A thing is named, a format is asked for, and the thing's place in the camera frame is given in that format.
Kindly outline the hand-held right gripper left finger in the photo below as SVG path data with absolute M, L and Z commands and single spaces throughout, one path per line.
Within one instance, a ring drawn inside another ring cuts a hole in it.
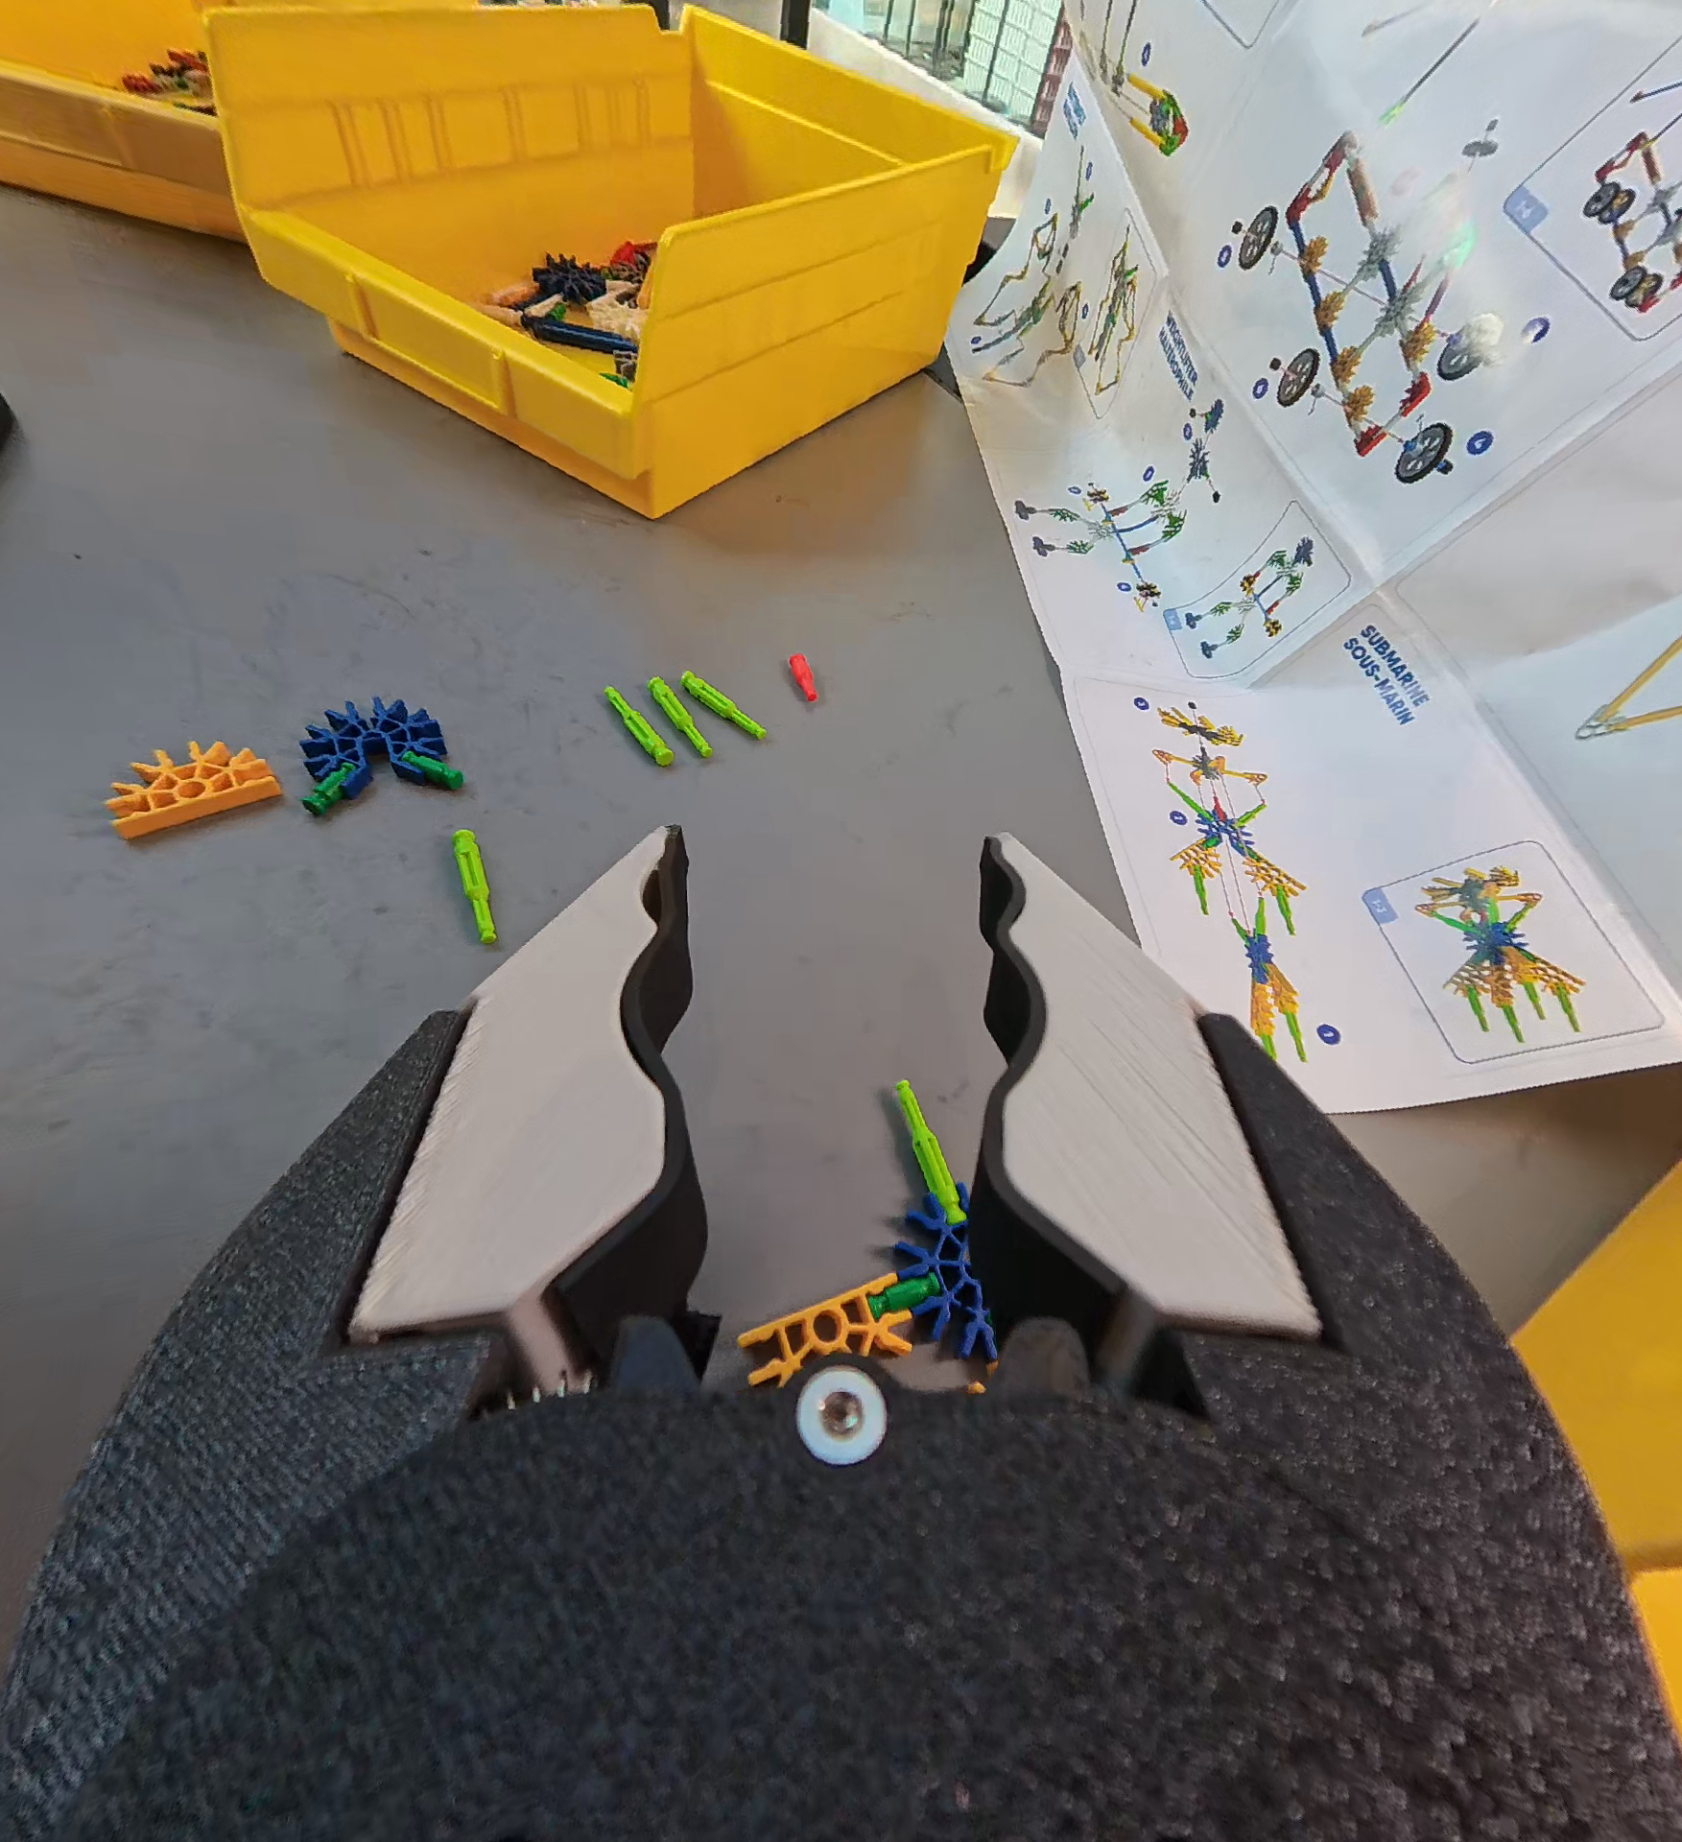
M 691 990 L 672 824 L 475 990 L 355 1340 L 482 1325 L 610 1346 L 626 1319 L 686 1321 L 709 1213 L 664 1046 Z

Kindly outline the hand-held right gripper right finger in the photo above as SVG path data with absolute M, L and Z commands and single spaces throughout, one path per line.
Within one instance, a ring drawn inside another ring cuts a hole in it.
M 974 1178 L 974 1273 L 999 1339 L 1164 1325 L 1317 1339 L 1200 1012 L 1011 834 L 984 849 L 986 1021 L 1007 1058 Z

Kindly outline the blue toy connector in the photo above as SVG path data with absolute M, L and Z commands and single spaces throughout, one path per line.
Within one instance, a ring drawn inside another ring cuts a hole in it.
M 450 760 L 444 729 L 428 710 L 409 710 L 405 700 L 386 702 L 380 696 L 372 698 L 368 712 L 355 702 L 347 702 L 343 710 L 328 710 L 326 721 L 312 723 L 300 741 L 312 787 L 329 770 L 345 762 L 355 764 L 359 779 L 343 801 L 353 801 L 370 785 L 376 762 L 388 764 L 395 774 L 391 754 L 397 748 L 417 748 Z

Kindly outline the yellow toy connector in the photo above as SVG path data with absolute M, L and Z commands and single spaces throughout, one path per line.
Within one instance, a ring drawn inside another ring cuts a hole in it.
M 254 748 L 188 743 L 186 758 L 157 748 L 149 762 L 132 764 L 136 781 L 113 783 L 113 830 L 140 839 L 179 824 L 219 816 L 283 793 L 271 764 Z

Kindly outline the grey desk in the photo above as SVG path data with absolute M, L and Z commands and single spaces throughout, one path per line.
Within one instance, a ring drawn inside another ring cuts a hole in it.
M 0 187 L 28 1406 L 91 1379 L 72 1337 L 117 1327 L 82 1319 L 113 1257 L 155 1277 L 153 1236 L 252 1209 L 35 1569 L 0 1838 L 1682 1838 L 1682 1741 L 1543 1395 L 1173 975 L 1321 1337 L 1046 1317 L 991 1371 L 920 1329 L 750 1385 L 744 1331 L 920 1240 L 900 1079 L 974 1269 L 1007 1068 L 984 849 L 1071 886 L 1098 843 L 1057 700 L 1013 688 L 1044 648 L 957 404 L 899 383 L 651 522 L 341 354 L 242 243 L 177 255 L 175 303 L 82 243 Z M 312 816 L 300 741 L 376 696 L 438 719 L 463 791 L 376 762 Z M 283 793 L 119 835 L 113 783 L 188 743 Z M 355 1340 L 475 990 L 672 824 L 693 990 L 664 1060 L 709 1213 L 686 1321 Z

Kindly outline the assembled toy model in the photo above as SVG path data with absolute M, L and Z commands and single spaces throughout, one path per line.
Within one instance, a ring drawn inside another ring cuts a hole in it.
M 904 1226 L 920 1240 L 897 1244 L 900 1265 L 893 1273 L 744 1331 L 738 1346 L 753 1362 L 751 1387 L 782 1387 L 837 1356 L 906 1356 L 920 1329 L 933 1340 L 953 1333 L 960 1360 L 995 1369 L 991 1311 L 972 1269 L 968 1188 L 955 1178 L 910 1081 L 897 1083 L 897 1097 L 922 1176 L 920 1203 Z

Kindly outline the printed instruction sheet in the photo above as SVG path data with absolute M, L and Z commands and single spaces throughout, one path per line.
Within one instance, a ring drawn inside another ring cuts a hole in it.
M 1065 3 L 949 350 L 1135 930 L 1328 1110 L 1682 1060 L 1682 3 Z

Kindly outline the pile of toy parts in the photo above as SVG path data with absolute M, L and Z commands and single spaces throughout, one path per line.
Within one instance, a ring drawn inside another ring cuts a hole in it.
M 659 241 L 622 241 L 593 263 L 546 253 L 525 280 L 494 288 L 480 309 L 511 330 L 600 359 L 604 377 L 633 389 L 653 300 Z
M 208 118 L 217 116 L 213 77 L 204 52 L 171 48 L 163 60 L 124 71 L 119 83 L 134 98 Z

